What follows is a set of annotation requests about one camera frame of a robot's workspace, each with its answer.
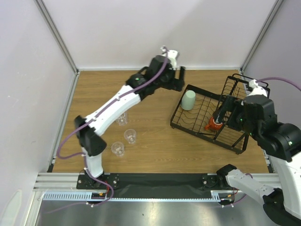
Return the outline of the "orange black mug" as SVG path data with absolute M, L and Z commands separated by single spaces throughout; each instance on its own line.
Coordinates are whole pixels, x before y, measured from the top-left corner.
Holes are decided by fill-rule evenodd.
M 216 123 L 214 121 L 214 117 L 212 116 L 209 119 L 208 124 L 204 127 L 205 130 L 211 130 L 211 131 L 218 131 L 221 129 L 221 127 L 223 126 L 223 123 Z

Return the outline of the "large clear faceted glass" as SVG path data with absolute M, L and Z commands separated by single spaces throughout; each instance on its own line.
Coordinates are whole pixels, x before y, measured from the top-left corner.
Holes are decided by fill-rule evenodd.
M 122 113 L 116 120 L 115 122 L 119 125 L 119 126 L 124 126 L 128 123 L 128 119 L 127 119 L 127 112 Z

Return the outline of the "green plastic cup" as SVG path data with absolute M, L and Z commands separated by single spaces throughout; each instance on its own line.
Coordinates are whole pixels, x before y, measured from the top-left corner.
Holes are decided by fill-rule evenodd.
M 181 100 L 181 108 L 183 110 L 192 110 L 195 104 L 196 93 L 192 90 L 187 90 Z

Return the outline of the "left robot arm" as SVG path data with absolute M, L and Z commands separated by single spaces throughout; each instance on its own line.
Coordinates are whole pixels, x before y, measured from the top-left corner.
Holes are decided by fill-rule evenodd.
M 101 136 L 107 128 L 121 114 L 159 88 L 182 91 L 185 67 L 180 68 L 179 78 L 176 78 L 178 55 L 177 51 L 170 50 L 155 56 L 149 66 L 131 75 L 117 94 L 102 107 L 85 118 L 75 118 L 76 137 L 84 154 L 85 171 L 88 174 L 87 183 L 92 188 L 103 185 L 102 152 L 107 144 Z

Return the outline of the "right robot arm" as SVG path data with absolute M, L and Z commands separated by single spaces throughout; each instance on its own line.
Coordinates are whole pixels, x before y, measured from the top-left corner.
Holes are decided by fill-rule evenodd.
M 280 188 L 256 181 L 228 164 L 217 171 L 216 183 L 244 192 L 257 201 L 266 215 L 280 226 L 301 224 L 301 130 L 277 120 L 274 103 L 264 95 L 251 95 L 243 100 L 227 95 L 214 114 L 220 123 L 230 112 L 230 128 L 251 136 L 266 151 L 276 170 Z

